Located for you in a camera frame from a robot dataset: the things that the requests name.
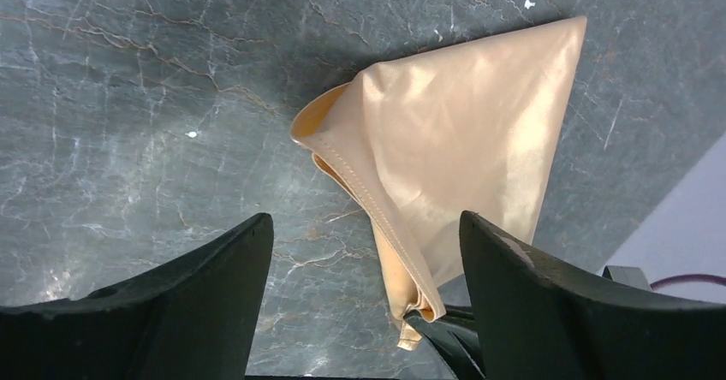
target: beige pouch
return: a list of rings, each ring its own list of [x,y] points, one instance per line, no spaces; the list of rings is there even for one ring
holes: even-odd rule
[[[371,218],[399,346],[444,315],[464,210],[532,242],[580,58],[584,17],[433,50],[313,100],[291,136]]]

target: stitching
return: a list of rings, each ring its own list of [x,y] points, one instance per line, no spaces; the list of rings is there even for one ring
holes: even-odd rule
[[[355,181],[357,182],[357,184],[360,187],[360,189],[363,191],[364,196],[367,198],[368,202],[370,202],[370,205],[372,205],[373,208],[376,210],[376,212],[378,213],[378,216],[381,218],[381,220],[383,220],[383,222],[386,225],[386,228],[381,228],[380,227],[381,226],[380,225],[380,222],[378,221],[378,219],[377,219],[376,216],[371,216],[371,220],[376,223],[376,226],[378,226],[379,229],[383,230],[384,234],[386,235],[386,238],[388,238],[389,240],[394,241],[398,245],[398,247],[395,247],[394,246],[394,250],[399,249],[402,252],[402,254],[405,257],[405,259],[410,263],[410,268],[409,268],[408,265],[406,265],[405,262],[403,263],[403,267],[405,267],[406,270],[408,270],[408,273],[413,272],[415,274],[415,276],[419,278],[419,281],[424,286],[425,291],[428,291],[429,293],[436,293],[436,291],[435,290],[431,290],[431,287],[429,287],[428,284],[425,282],[425,280],[423,279],[423,277],[421,276],[421,274],[419,272],[419,269],[414,265],[414,262],[411,260],[410,256],[408,256],[408,252],[406,252],[406,249],[403,247],[403,244],[398,239],[398,236],[396,235],[396,233],[393,231],[393,227],[390,225],[390,223],[388,221],[388,218],[386,218],[386,216],[380,210],[380,208],[378,207],[378,205],[376,205],[376,202],[373,199],[373,197],[371,196],[371,194],[368,192],[368,189],[366,189],[366,187],[363,186],[363,183],[360,181],[360,179],[358,178],[358,176],[350,168],[350,166],[348,165],[348,162],[346,162],[345,160],[343,160],[343,158],[340,156],[340,154],[338,154],[338,152],[336,150],[334,150],[332,147],[330,147],[330,145],[328,145],[328,143],[325,142],[325,140],[320,139],[320,143],[322,143],[323,146],[325,146],[325,148],[328,151],[330,151],[330,153],[332,153],[333,156],[335,156],[337,158],[338,162],[340,162],[344,166],[346,174],[351,175],[351,176],[353,176],[353,178],[355,178]],[[351,190],[354,190],[354,187],[348,181],[348,179],[346,178],[346,176],[343,173],[341,173],[340,170],[336,170],[336,172],[348,184],[348,186],[351,188]],[[361,201],[360,202],[360,205],[363,206],[363,209],[364,210],[368,211],[367,210],[367,206],[368,205],[366,205],[365,202],[362,202]],[[423,294],[423,295],[424,295],[424,298],[426,298],[426,301],[429,303],[429,306],[431,306],[431,308],[433,308],[433,302],[430,299],[428,299],[429,296],[426,296],[426,294]]]

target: gray marble surface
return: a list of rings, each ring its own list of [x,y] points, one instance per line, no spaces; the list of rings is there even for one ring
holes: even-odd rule
[[[366,217],[289,124],[372,62],[573,15],[535,245],[595,270],[726,129],[722,0],[0,0],[0,304],[82,297],[267,211],[248,373],[448,377],[395,348]]]

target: cable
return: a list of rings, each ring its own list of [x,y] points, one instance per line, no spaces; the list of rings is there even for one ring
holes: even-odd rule
[[[715,276],[706,274],[671,276],[651,283],[651,289],[653,291],[658,291],[661,288],[680,283],[713,283],[720,286],[726,286],[726,276]]]

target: white speck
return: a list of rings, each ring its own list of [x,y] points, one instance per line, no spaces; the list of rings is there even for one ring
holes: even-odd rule
[[[532,2],[532,1],[530,1],[530,0],[525,0],[524,1],[524,9],[530,9],[531,7],[533,7],[535,5],[537,5],[537,4],[534,3],[534,2]]]

